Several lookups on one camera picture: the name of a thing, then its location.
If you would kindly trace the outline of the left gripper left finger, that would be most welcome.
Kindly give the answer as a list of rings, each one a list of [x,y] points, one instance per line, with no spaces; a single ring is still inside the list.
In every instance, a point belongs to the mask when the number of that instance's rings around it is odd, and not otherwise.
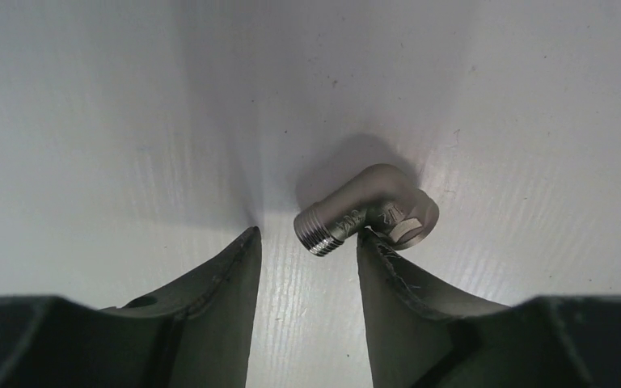
[[[122,307],[0,297],[0,387],[243,387],[260,230]]]

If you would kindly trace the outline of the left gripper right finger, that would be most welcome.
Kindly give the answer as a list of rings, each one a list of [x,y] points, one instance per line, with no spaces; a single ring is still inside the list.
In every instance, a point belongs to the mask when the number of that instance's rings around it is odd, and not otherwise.
[[[357,239],[376,387],[621,387],[621,295],[477,297]]]

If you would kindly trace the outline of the steel elbow pipe fitting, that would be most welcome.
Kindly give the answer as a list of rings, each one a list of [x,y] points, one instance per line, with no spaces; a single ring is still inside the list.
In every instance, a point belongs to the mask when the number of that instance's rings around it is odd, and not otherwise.
[[[396,251],[425,239],[440,216],[436,202],[391,164],[367,167],[294,218],[294,232],[313,255],[324,257],[368,228]]]

